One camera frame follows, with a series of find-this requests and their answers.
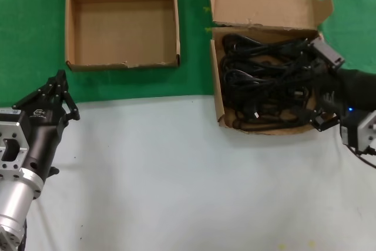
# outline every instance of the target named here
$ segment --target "white table surface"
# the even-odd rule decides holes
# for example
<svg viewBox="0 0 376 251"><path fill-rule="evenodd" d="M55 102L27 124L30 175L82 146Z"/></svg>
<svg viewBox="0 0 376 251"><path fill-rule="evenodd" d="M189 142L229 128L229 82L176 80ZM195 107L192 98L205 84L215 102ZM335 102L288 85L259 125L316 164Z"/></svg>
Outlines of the white table surface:
<svg viewBox="0 0 376 251"><path fill-rule="evenodd" d="M376 170L338 128L249 136L218 127L209 96L79 109L27 251L376 250Z"/></svg>

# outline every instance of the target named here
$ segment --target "cardboard box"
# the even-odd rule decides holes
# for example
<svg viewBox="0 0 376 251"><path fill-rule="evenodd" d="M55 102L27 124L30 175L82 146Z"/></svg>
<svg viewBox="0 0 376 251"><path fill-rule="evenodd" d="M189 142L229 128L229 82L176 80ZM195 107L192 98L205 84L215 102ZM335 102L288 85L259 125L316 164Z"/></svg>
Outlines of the cardboard box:
<svg viewBox="0 0 376 251"><path fill-rule="evenodd" d="M233 27L213 29L211 58L217 120L220 126L232 128L234 111L222 101L219 63L224 56L222 37L238 33L264 43L318 36L317 27L333 12L333 0L211 0L213 20ZM309 108L313 109L312 98ZM295 129L257 132L267 135L289 135L312 129L310 125Z"/></svg>
<svg viewBox="0 0 376 251"><path fill-rule="evenodd" d="M178 66L177 0L66 0L65 54L73 71Z"/></svg>

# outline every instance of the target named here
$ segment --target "green cloth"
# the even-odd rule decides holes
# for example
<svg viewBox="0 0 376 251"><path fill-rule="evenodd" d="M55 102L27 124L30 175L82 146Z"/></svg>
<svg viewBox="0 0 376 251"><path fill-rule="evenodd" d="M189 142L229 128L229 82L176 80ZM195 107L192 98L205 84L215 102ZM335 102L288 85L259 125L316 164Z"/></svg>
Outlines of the green cloth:
<svg viewBox="0 0 376 251"><path fill-rule="evenodd" d="M326 40L347 67L376 72L376 0L334 2L323 25ZM212 94L209 7L209 0L179 0L179 68L72 73L64 60L65 0L0 0L0 105L12 105L62 68L77 102Z"/></svg>

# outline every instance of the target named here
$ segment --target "robotic arm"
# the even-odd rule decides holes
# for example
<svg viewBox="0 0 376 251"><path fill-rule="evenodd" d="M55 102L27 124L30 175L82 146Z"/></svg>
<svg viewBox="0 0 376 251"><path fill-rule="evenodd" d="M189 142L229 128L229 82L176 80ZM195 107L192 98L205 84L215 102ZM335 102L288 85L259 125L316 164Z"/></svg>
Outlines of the robotic arm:
<svg viewBox="0 0 376 251"><path fill-rule="evenodd" d="M0 250L24 250L31 202L40 197L46 179L59 173L51 166L56 148L69 121L79 119L65 71L13 109L0 109Z"/></svg>
<svg viewBox="0 0 376 251"><path fill-rule="evenodd" d="M328 65L328 72L316 81L315 94L318 108L312 124L320 132L340 124L342 143L366 164L376 168L361 157L376 155L370 145L376 139L376 75L358 70L341 69L345 62L341 55L320 39L311 47ZM324 119L323 114L334 114Z"/></svg>

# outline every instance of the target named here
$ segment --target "power cord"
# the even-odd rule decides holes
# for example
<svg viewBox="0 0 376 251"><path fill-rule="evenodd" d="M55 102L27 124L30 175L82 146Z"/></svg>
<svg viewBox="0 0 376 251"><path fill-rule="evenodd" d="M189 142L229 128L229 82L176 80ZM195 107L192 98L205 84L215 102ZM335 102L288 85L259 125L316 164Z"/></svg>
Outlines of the power cord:
<svg viewBox="0 0 376 251"><path fill-rule="evenodd" d="M372 164L371 162L365 160L360 153L356 152L353 148L351 148L350 146L346 146L348 148L348 150L350 150L350 152L352 154L354 154L360 161L366 163L368 166L371 166L372 168L376 169L376 165ZM364 152L363 154L369 154L369 155L376 155L376 150L374 148L371 148L371 147L368 147L366 152Z"/></svg>
<svg viewBox="0 0 376 251"><path fill-rule="evenodd" d="M27 238L28 223L25 220L25 234L23 236L21 244L18 246L18 251L25 251L26 248L26 238Z"/></svg>
<svg viewBox="0 0 376 251"><path fill-rule="evenodd" d="M307 39L263 44L229 34L222 43L221 88L224 105L236 114L233 128L256 132L310 123L307 105L325 63L310 52Z"/></svg>

